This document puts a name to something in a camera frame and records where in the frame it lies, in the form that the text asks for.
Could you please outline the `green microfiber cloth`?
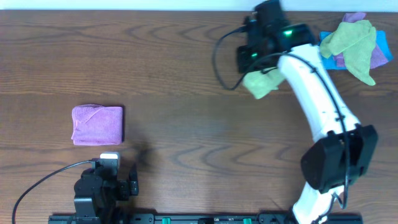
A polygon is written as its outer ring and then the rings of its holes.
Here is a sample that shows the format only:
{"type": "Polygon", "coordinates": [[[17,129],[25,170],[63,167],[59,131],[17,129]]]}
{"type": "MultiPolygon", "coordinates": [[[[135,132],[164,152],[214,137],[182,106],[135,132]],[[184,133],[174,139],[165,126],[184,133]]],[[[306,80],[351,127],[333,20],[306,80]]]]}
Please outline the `green microfiber cloth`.
{"type": "Polygon", "coordinates": [[[271,91],[278,90],[278,86],[284,80],[285,77],[279,72],[279,69],[271,67],[248,73],[243,78],[243,86],[255,99],[259,100],[271,91]]]}

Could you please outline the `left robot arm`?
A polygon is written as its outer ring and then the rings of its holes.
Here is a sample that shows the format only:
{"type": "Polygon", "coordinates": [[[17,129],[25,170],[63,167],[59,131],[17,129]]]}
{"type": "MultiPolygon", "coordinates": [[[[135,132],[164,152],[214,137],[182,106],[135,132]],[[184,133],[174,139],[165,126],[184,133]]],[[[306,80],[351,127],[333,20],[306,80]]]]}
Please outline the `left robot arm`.
{"type": "Polygon", "coordinates": [[[118,179],[118,159],[93,159],[92,167],[83,171],[74,185],[76,223],[116,223],[116,204],[139,193],[137,166],[127,179],[118,179]]]}

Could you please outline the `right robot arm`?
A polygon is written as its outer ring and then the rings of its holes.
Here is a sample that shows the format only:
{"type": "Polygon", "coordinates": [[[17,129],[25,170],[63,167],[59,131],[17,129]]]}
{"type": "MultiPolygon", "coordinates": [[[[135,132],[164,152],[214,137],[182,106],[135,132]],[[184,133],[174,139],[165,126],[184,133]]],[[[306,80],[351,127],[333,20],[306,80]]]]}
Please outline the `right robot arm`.
{"type": "Polygon", "coordinates": [[[313,146],[300,166],[305,186],[286,223],[361,223],[360,215],[334,215],[346,207],[348,189],[368,170],[378,135],[350,111],[326,69],[306,24],[291,24],[279,1],[264,1],[244,21],[247,43],[239,49],[243,80],[276,68],[293,89],[312,132],[313,146]]]}

